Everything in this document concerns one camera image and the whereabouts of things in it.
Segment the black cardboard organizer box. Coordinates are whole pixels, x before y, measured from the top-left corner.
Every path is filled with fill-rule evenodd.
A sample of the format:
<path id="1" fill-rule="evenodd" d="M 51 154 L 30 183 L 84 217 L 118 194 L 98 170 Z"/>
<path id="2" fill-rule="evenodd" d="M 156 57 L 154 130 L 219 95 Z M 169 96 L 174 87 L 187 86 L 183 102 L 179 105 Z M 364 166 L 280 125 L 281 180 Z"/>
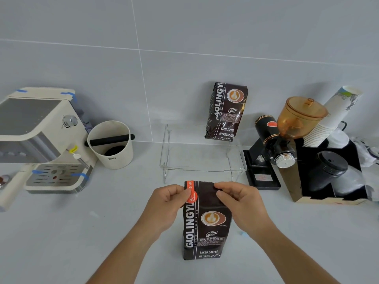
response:
<path id="1" fill-rule="evenodd" d="M 343 197 L 335 196 L 331 184 L 314 192 L 308 188 L 307 179 L 309 170 L 315 162 L 316 155 L 321 151 L 332 151 L 343 157 L 348 165 L 354 167 L 359 172 L 362 171 L 357 147 L 351 140 L 341 149 L 304 147 L 304 140 L 302 138 L 295 139 L 290 144 L 296 148 L 297 161 L 289 168 L 279 168 L 279 172 L 293 202 L 318 205 L 359 205 L 368 200 L 365 184 Z"/>

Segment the crumpled plastic bag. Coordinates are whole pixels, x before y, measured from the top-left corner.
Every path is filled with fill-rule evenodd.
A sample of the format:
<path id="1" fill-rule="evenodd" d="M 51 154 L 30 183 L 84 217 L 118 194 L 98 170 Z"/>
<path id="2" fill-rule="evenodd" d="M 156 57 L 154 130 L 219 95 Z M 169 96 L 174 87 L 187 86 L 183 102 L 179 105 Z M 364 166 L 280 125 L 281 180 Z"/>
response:
<path id="1" fill-rule="evenodd" d="M 369 200 L 379 203 L 379 147 L 368 145 L 360 137 L 349 137 L 356 145 Z"/>

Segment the cream espresso machine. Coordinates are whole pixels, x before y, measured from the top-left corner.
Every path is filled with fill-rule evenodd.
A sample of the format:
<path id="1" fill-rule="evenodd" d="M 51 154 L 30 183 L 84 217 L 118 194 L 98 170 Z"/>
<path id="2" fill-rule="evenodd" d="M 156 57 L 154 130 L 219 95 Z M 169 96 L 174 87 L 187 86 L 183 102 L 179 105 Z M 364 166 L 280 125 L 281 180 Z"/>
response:
<path id="1" fill-rule="evenodd" d="M 78 193 L 97 157 L 85 146 L 92 130 L 75 90 L 24 87 L 0 102 L 0 163 L 23 163 L 29 193 Z"/>

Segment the stack of clear cup lids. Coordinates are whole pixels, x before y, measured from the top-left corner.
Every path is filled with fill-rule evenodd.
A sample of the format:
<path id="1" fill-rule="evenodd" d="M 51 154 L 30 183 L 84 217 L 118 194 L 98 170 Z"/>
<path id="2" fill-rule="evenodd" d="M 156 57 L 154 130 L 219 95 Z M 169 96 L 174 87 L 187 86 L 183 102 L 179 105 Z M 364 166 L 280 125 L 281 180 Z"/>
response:
<path id="1" fill-rule="evenodd" d="M 351 165 L 343 175 L 331 182 L 334 194 L 340 197 L 360 189 L 365 184 L 363 173 Z"/>

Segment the person's left hand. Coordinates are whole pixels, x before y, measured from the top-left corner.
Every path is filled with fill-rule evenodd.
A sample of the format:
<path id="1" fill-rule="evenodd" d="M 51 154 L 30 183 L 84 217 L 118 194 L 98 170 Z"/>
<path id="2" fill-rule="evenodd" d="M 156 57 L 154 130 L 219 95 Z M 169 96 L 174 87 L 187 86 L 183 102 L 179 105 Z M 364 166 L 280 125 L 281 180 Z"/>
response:
<path id="1" fill-rule="evenodd" d="M 177 190 L 189 189 L 177 184 L 164 186 L 155 189 L 149 198 L 138 222 L 152 234 L 160 235 L 174 223 L 178 213 L 174 209 L 174 194 Z"/>

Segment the black grinder with amber hopper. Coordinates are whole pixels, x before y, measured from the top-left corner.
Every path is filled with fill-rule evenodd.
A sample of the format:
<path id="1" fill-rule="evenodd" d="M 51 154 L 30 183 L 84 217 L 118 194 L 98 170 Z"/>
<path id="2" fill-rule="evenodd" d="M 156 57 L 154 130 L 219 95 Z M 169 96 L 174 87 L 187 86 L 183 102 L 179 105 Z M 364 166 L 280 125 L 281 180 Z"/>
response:
<path id="1" fill-rule="evenodd" d="M 249 185 L 258 190 L 277 191 L 281 185 L 273 169 L 289 168 L 297 161 L 292 140 L 308 135 L 328 115 L 325 106 L 311 98 L 292 96 L 278 117 L 262 115 L 255 121 L 259 138 L 244 150 Z"/>

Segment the cream-handled portafilter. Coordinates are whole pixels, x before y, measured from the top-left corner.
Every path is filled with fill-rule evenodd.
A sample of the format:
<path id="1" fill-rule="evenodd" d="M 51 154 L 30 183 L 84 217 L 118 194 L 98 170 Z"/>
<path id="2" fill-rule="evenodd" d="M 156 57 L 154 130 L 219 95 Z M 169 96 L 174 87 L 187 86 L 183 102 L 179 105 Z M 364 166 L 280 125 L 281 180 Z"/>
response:
<path id="1" fill-rule="evenodd" d="M 6 212 L 19 192 L 26 186 L 27 180 L 33 174 L 32 171 L 39 166 L 38 163 L 26 163 L 12 177 L 5 188 L 0 192 L 0 212 Z"/>

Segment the person's left forearm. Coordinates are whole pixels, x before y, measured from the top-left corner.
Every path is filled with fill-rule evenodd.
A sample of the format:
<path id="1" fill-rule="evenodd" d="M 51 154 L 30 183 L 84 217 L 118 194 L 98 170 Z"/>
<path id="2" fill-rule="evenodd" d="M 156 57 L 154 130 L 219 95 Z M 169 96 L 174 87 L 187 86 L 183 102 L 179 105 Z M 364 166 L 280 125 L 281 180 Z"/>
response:
<path id="1" fill-rule="evenodd" d="M 86 284 L 134 284 L 149 248 L 170 226 L 138 221 Z"/>

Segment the dark brown coffee bag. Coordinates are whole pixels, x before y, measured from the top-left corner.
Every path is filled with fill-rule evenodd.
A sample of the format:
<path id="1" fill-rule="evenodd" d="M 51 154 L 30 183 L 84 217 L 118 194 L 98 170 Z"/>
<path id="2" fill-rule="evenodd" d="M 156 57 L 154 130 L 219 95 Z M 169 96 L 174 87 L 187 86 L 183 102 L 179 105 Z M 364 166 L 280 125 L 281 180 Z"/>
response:
<path id="1" fill-rule="evenodd" d="M 248 87 L 215 82 L 210 98 L 205 139 L 232 142 L 243 116 Z"/>

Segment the stack of white paper cups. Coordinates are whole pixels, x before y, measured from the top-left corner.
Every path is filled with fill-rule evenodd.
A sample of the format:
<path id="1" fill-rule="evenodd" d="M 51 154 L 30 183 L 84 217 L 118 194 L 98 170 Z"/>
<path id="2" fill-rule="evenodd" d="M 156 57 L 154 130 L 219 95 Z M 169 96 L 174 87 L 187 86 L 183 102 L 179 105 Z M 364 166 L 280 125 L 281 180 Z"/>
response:
<path id="1" fill-rule="evenodd" d="M 358 102 L 363 92 L 353 86 L 342 86 L 325 104 L 327 116 L 303 137 L 303 147 L 316 148 L 338 127 L 339 123 Z"/>

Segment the stack of black cup lids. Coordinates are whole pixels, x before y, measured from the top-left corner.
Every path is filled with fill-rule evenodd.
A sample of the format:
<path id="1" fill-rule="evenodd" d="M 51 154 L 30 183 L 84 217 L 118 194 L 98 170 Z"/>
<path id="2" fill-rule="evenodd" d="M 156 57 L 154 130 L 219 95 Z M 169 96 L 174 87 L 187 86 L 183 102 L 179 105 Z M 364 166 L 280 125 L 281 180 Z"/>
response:
<path id="1" fill-rule="evenodd" d="M 348 162 L 332 151 L 321 151 L 316 154 L 307 174 L 308 189 L 319 191 L 348 170 Z"/>

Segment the cream knock box, black bar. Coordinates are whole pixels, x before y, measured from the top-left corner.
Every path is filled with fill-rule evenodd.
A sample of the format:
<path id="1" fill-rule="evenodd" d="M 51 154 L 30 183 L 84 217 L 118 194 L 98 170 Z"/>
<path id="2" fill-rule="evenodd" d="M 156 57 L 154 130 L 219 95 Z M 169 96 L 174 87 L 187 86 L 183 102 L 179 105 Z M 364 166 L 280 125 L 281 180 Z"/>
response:
<path id="1" fill-rule="evenodd" d="M 108 169 L 118 170 L 126 167 L 134 158 L 132 140 L 135 136 L 129 127 L 115 120 L 97 124 L 84 143 Z"/>

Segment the person's right hand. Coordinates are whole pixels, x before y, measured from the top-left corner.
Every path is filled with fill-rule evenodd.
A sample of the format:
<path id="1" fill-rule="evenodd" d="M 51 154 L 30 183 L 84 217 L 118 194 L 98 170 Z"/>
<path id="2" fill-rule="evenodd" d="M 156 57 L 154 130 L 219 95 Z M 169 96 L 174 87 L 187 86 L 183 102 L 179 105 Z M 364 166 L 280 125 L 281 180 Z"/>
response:
<path id="1" fill-rule="evenodd" d="M 217 182 L 214 187 L 235 199 L 235 208 L 228 209 L 237 226 L 253 240 L 274 227 L 257 188 L 239 182 Z"/>

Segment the clear acrylic shelf rack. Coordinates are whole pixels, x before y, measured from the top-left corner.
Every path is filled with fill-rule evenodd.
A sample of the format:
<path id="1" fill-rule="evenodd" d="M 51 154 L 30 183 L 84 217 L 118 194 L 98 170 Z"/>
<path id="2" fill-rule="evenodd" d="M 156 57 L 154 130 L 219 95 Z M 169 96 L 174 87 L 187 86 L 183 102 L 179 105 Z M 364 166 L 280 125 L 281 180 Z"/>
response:
<path id="1" fill-rule="evenodd" d="M 164 183 L 169 170 L 228 173 L 232 181 L 247 171 L 238 138 L 220 141 L 206 139 L 204 134 L 204 125 L 165 125 L 159 163 Z"/>

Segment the person's right forearm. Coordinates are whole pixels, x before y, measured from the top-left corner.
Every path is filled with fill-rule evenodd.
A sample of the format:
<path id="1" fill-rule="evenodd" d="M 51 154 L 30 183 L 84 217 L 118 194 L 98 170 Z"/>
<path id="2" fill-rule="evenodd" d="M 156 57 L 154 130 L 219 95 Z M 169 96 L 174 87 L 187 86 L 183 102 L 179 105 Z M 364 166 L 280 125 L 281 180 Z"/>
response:
<path id="1" fill-rule="evenodd" d="M 248 234 L 268 256 L 285 284 L 340 284 L 271 221 L 249 224 Z"/>

